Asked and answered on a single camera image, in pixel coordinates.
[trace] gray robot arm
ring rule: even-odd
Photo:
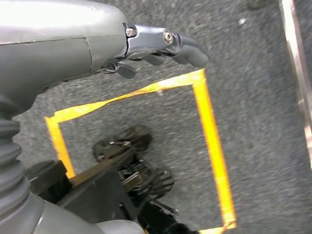
[[[110,5],[0,0],[0,233],[112,234],[111,225],[89,224],[30,193],[23,165],[16,160],[21,148],[12,138],[20,124],[12,117],[61,82],[99,72],[132,78],[135,69],[125,60],[160,65],[165,57],[196,67],[208,60],[196,41],[165,28],[130,24]]]

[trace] black wheel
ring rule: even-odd
[[[153,187],[150,196],[154,199],[158,199],[165,196],[170,192],[175,184],[172,174],[168,170],[156,170],[158,176],[153,181]]]

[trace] bolt head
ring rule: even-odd
[[[162,37],[163,37],[164,41],[168,45],[171,45],[171,44],[173,43],[173,35],[169,30],[165,30],[162,33]]]
[[[127,35],[127,37],[128,37],[128,38],[131,38],[131,37],[134,37],[134,36],[135,36],[137,33],[135,32],[135,30],[134,29],[134,28],[127,28],[126,29],[126,35]]]

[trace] yellow tape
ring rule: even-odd
[[[196,97],[196,103],[199,108],[205,138],[207,142],[207,148],[209,151],[224,224],[227,228],[235,228],[236,218],[233,212],[234,207],[230,194],[227,167],[218,137],[217,125],[213,114],[212,105],[209,98],[206,81],[204,79],[205,72],[203,70],[201,71],[201,76],[203,78],[196,79],[193,85],[193,88],[195,97]]]
[[[46,117],[45,122],[48,125],[48,129],[51,136],[51,140],[57,157],[64,163],[65,167],[67,169],[67,176],[71,178],[75,176],[75,173],[59,123],[82,117],[113,101],[188,85],[192,85],[193,88],[202,129],[207,143],[207,148],[209,151],[209,156],[220,201],[221,216],[224,221],[224,227],[202,230],[200,233],[221,234],[227,229],[235,228],[236,215],[232,201],[227,167],[213,115],[213,109],[209,98],[204,70],[162,80],[132,93],[122,95],[110,100],[74,106],[57,111],[52,117]]]

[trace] gray carpet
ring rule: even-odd
[[[237,228],[229,233],[312,233],[311,172],[277,4],[251,11],[244,0],[103,2],[116,5],[135,23],[194,37],[209,52],[208,85],[237,217]],[[308,50],[310,8],[304,2],[298,6]],[[246,23],[239,25],[242,18]],[[15,137],[23,148],[19,158],[31,165],[55,157],[44,116],[194,70],[171,61],[157,68],[135,66],[134,80],[100,75],[39,96],[33,108],[16,118],[22,123]],[[94,163],[91,146],[99,137],[137,123],[150,126],[155,135],[146,157],[169,167],[177,180],[165,202],[180,209],[180,219],[194,229],[222,225],[202,129],[188,87],[115,102],[62,123],[61,129],[79,172]]]

